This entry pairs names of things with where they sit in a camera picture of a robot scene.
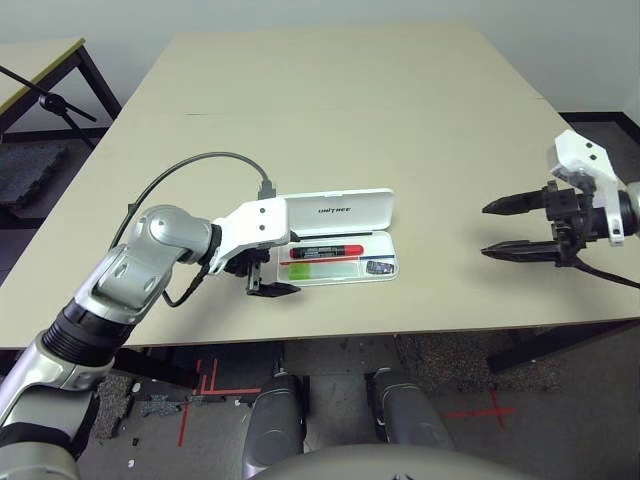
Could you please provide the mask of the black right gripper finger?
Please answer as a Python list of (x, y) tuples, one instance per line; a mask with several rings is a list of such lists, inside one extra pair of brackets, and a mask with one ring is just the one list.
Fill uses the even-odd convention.
[(491, 201), (482, 208), (484, 214), (518, 215), (545, 207), (546, 190), (518, 193)]
[(505, 241), (482, 248), (481, 253), (489, 258), (493, 258), (496, 260), (517, 263), (556, 263), (560, 260), (559, 246), (554, 241)]

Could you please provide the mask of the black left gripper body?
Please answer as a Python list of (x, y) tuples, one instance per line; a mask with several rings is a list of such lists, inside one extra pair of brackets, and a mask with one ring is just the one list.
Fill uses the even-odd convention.
[(267, 262), (267, 249), (250, 248), (229, 259), (224, 271), (239, 278), (248, 277), (249, 283), (259, 283), (261, 281), (261, 265)]

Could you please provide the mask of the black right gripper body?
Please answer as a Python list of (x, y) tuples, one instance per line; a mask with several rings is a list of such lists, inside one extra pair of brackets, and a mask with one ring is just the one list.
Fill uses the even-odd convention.
[(585, 246), (593, 226), (593, 183), (580, 182), (575, 189), (560, 190), (556, 182), (544, 188), (546, 218), (551, 222), (556, 245), (555, 265), (574, 265)]

